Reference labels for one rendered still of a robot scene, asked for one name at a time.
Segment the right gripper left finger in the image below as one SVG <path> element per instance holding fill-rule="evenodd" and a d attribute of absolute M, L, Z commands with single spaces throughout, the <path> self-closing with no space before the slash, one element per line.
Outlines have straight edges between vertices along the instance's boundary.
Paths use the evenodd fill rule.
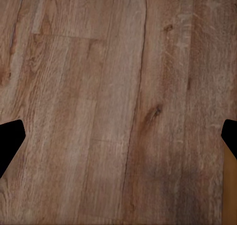
<path fill-rule="evenodd" d="M 22 120 L 0 125 L 0 178 L 26 138 Z"/>

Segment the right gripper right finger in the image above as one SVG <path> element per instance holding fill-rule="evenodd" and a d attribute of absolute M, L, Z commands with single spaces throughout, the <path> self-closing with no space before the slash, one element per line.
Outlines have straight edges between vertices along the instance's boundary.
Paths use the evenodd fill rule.
<path fill-rule="evenodd" d="M 225 119 L 221 137 L 237 159 L 237 121 Z"/>

